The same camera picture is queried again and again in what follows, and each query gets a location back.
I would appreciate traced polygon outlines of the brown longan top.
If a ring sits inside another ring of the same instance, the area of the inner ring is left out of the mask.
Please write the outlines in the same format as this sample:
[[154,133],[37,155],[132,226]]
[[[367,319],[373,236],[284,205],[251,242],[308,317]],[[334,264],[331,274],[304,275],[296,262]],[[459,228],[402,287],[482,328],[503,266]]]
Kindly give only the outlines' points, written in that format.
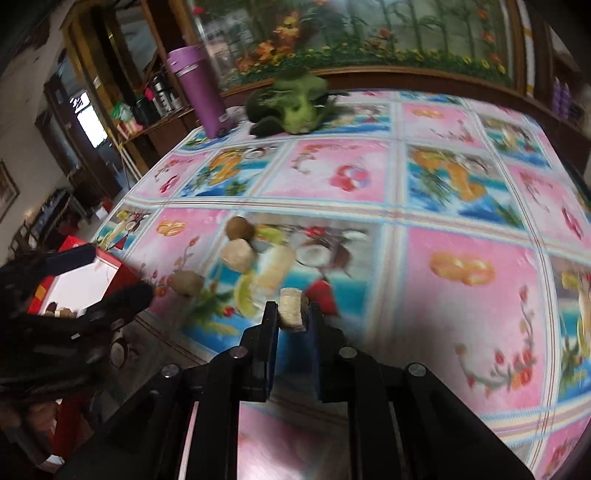
[[256,235],[256,227],[242,216],[235,216],[226,223],[225,234],[229,240],[242,239],[250,241]]

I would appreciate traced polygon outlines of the red box with white inside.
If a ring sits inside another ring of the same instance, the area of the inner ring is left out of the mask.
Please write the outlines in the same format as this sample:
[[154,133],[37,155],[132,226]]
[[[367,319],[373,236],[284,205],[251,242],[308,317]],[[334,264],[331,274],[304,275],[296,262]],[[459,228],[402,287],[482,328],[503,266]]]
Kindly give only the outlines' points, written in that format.
[[[54,312],[67,308],[80,313],[105,295],[115,293],[138,281],[138,276],[120,260],[101,250],[93,263],[60,276],[49,276],[37,287],[28,311],[44,314],[50,305]],[[95,392],[86,390],[61,400],[55,426],[48,434],[50,451],[62,459],[70,458],[102,423],[92,411]]]

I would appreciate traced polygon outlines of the colourful fruit print tablecloth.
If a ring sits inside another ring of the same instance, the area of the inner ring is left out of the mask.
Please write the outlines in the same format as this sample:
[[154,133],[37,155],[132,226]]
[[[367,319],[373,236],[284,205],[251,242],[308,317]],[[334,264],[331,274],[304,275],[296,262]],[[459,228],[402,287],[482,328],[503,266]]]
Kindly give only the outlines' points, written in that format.
[[[122,198],[94,242],[154,289],[113,345],[113,411],[162,365],[238,344],[283,288],[378,361],[424,364],[538,479],[590,425],[590,198],[544,130],[489,103],[358,91],[307,135],[194,130]],[[228,220],[256,227],[245,273]],[[204,277],[195,297],[169,287]]]

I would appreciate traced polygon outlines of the wooden partition cabinet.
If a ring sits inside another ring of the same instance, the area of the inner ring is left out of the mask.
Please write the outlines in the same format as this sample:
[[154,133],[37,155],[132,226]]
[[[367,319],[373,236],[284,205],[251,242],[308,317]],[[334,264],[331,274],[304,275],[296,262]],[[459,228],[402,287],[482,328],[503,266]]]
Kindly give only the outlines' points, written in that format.
[[[185,46],[203,46],[187,9],[189,1],[78,1],[62,24],[65,53],[90,91],[107,132],[129,145],[137,165],[145,166],[155,147],[120,120],[122,106],[132,109],[144,126],[156,123],[149,95],[163,90],[184,93],[167,64],[167,55]],[[587,167],[590,136],[585,109],[576,101],[581,77],[554,47],[549,24],[523,1],[503,1],[511,31],[514,83],[511,86],[434,69],[356,66],[312,70],[334,75],[348,86],[408,86],[456,93],[503,104],[532,115],[544,128],[554,150],[579,171]],[[271,78],[219,89],[238,96]]]

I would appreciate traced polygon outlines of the purple thermos bottle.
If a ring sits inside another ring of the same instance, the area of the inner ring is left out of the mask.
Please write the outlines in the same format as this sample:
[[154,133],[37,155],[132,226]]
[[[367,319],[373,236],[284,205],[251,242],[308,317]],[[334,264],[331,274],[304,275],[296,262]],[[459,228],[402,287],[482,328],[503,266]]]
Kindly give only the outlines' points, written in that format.
[[167,64],[177,78],[185,97],[208,138],[222,137],[233,128],[219,94],[209,57],[203,46],[190,45],[172,50]]

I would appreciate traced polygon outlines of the green leafy vegetable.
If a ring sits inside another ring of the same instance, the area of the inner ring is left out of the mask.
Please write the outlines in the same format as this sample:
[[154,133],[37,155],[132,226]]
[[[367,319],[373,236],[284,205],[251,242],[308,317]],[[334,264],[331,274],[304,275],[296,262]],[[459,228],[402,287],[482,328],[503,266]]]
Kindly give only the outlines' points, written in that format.
[[349,96],[349,92],[329,89],[327,80],[305,68],[281,72],[269,87],[249,95],[245,103],[246,117],[252,123],[249,134],[266,138],[314,132],[339,115],[339,96]]

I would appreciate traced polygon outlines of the floral glass screen panel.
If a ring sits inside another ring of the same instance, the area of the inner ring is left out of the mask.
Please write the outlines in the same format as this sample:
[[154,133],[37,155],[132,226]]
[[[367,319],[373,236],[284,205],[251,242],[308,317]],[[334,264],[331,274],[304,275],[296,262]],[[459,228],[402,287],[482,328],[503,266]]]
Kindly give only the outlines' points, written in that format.
[[189,1],[221,88],[283,70],[434,69],[514,83],[503,1]]

